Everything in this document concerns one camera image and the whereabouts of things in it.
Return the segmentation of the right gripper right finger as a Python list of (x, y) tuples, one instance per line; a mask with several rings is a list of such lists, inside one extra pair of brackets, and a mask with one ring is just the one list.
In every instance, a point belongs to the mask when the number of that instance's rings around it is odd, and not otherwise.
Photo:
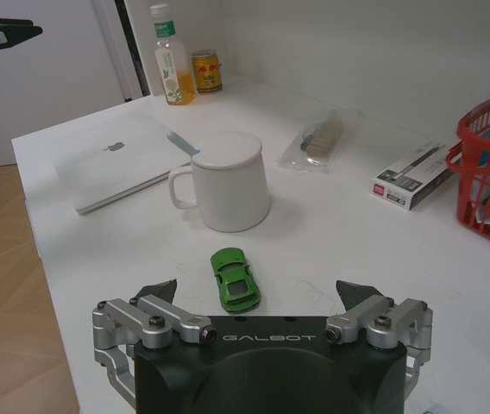
[(403, 344), (413, 363), (405, 369), (405, 395), (418, 383), (421, 367), (430, 361), (432, 309), (421, 300), (405, 299), (396, 304), (370, 285), (338, 280), (336, 291), (345, 311), (326, 319), (326, 338), (330, 344), (352, 343), (361, 330), (367, 343), (388, 350)]

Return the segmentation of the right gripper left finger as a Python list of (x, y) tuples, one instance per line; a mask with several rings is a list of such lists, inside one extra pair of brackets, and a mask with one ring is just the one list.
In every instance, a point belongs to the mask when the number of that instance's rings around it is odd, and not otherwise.
[(143, 286), (134, 297), (97, 303), (92, 312), (95, 362), (106, 369), (110, 385), (121, 395), (135, 394), (135, 378), (129, 368), (134, 346), (167, 348), (175, 338), (184, 343), (205, 346), (217, 339), (209, 317), (173, 304), (175, 279)]

